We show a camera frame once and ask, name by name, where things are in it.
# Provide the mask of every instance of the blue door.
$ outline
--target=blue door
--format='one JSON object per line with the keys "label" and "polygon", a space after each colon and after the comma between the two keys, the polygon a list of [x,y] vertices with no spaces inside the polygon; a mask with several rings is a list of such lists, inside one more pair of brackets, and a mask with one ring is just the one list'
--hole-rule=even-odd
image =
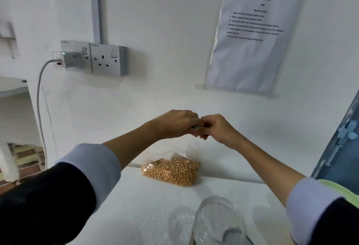
{"label": "blue door", "polygon": [[340,184],[359,195],[359,92],[326,147],[312,177]]}

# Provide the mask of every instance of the paper sign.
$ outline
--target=paper sign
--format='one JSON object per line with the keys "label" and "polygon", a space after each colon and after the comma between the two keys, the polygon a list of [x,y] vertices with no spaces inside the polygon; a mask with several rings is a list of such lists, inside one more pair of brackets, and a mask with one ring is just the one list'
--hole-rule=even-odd
{"label": "paper sign", "polygon": [[223,0],[205,86],[269,94],[301,4],[302,0]]}

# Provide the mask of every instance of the cable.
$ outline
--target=cable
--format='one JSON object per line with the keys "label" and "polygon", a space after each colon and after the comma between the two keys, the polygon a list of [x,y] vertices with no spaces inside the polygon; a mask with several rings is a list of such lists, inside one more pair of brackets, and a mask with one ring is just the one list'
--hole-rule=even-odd
{"label": "cable", "polygon": [[44,150],[44,154],[45,154],[45,164],[46,164],[46,169],[48,167],[48,161],[47,161],[47,151],[46,151],[46,146],[45,146],[45,138],[44,138],[44,133],[42,130],[42,123],[41,123],[41,116],[40,116],[40,106],[39,106],[39,96],[40,96],[40,84],[41,84],[41,77],[42,77],[42,73],[44,72],[45,67],[53,62],[56,61],[62,61],[61,59],[52,59],[50,61],[47,61],[44,66],[42,67],[40,74],[39,74],[39,79],[37,82],[37,92],[36,92],[36,110],[37,110],[37,118],[39,121],[39,126],[40,126],[40,136],[41,136],[41,140],[42,140],[42,145],[43,145],[43,150]]}

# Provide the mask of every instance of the white table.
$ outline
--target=white table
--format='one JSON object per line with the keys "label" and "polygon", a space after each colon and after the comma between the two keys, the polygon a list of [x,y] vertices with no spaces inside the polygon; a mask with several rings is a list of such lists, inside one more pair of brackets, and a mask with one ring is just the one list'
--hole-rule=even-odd
{"label": "white table", "polygon": [[188,244],[200,202],[219,195],[242,212],[255,245],[293,244],[285,209],[265,184],[199,177],[182,188],[141,175],[127,167],[100,209],[72,245]]}

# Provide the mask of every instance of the hand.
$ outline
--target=hand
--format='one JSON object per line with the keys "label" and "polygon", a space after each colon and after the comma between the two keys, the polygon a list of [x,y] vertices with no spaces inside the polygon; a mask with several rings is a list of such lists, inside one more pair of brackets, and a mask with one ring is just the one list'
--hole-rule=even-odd
{"label": "hand", "polygon": [[192,126],[198,125],[200,119],[198,114],[190,110],[171,110],[151,121],[154,125],[158,139],[175,138],[185,134],[198,136],[198,128]]}
{"label": "hand", "polygon": [[236,143],[245,139],[222,115],[208,115],[201,118],[198,134],[204,140],[211,135],[217,142],[234,149]]}

